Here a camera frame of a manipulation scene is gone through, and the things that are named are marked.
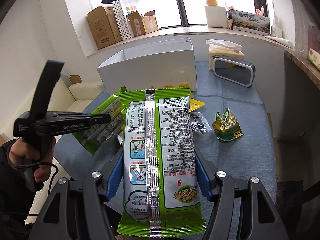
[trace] silver seal strip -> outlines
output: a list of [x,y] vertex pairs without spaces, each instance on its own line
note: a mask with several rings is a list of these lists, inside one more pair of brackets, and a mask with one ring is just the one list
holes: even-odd
[[159,176],[156,151],[155,106],[155,94],[146,93],[145,156],[147,168],[146,186],[150,222],[150,237],[161,237]]

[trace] person's hand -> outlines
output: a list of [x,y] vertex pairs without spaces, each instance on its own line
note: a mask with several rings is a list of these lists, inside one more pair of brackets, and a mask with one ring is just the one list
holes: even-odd
[[[52,163],[53,158],[53,148],[56,144],[56,139],[52,137],[49,150],[45,157],[40,160],[41,162],[50,162]],[[29,160],[38,160],[40,158],[40,152],[34,149],[28,143],[22,141],[22,138],[19,138],[11,146],[9,152],[9,159],[13,164],[22,165],[22,159],[27,158]],[[36,182],[45,182],[49,179],[51,174],[51,166],[40,165],[40,167],[34,172]]]

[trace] snack bag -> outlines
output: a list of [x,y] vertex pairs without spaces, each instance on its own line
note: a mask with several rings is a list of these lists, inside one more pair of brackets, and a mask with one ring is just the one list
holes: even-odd
[[197,134],[197,133],[204,134],[212,130],[207,119],[203,116],[202,113],[192,112],[190,113],[190,117],[191,117],[191,127],[192,127],[193,134]]
[[171,237],[205,231],[189,95],[189,88],[120,93],[124,208],[118,233]]
[[243,135],[239,122],[235,116],[230,112],[229,106],[225,109],[223,116],[216,113],[216,120],[212,124],[217,139],[221,141],[232,141]]
[[110,114],[111,121],[105,124],[95,124],[90,130],[74,132],[74,137],[87,149],[92,155],[98,150],[100,145],[113,135],[113,132],[121,128],[123,122],[120,114],[119,93],[126,91],[125,87],[119,88],[112,96],[104,101],[91,114]]
[[190,99],[190,112],[200,108],[201,106],[204,106],[205,102],[201,102],[195,99]]

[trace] floor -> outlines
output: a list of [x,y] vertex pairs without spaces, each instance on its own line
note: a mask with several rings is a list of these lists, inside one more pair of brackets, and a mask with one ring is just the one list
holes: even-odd
[[[290,240],[306,239],[306,232],[319,214],[320,206],[310,201],[292,207],[293,199],[316,183],[313,180],[311,152],[303,139],[281,141],[274,138],[277,167],[276,207],[287,229]],[[312,233],[308,240],[319,239]]]

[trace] table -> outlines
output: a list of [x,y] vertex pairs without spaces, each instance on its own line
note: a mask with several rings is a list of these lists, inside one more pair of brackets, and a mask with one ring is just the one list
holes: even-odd
[[309,60],[299,56],[291,50],[285,50],[284,55],[287,56],[292,62],[294,62],[304,73],[311,79],[311,81],[320,90],[320,72],[315,66],[313,66]]
[[[250,88],[218,78],[209,70],[208,62],[197,61],[198,90],[193,92],[194,99],[205,102],[198,111],[206,117],[209,124],[215,120],[216,112],[223,112],[230,106],[231,112],[238,119],[243,136],[231,141],[217,140],[212,130],[207,136],[195,136],[194,145],[200,149],[206,160],[212,161],[217,169],[228,172],[232,177],[249,179],[257,176],[270,194],[276,199],[276,159],[272,134],[267,112],[256,85]],[[91,113],[107,97],[102,92],[84,110]],[[99,171],[106,161],[111,161],[119,148],[116,138],[111,138],[101,145],[92,156],[71,134],[63,135],[54,149],[54,157],[74,179],[81,179]],[[115,197],[108,206],[122,214],[123,185],[119,186]],[[208,221],[213,203],[201,195],[202,216]],[[229,239],[235,239],[240,212],[240,199],[235,200],[233,221]],[[187,240],[199,240],[202,234],[183,236]]]

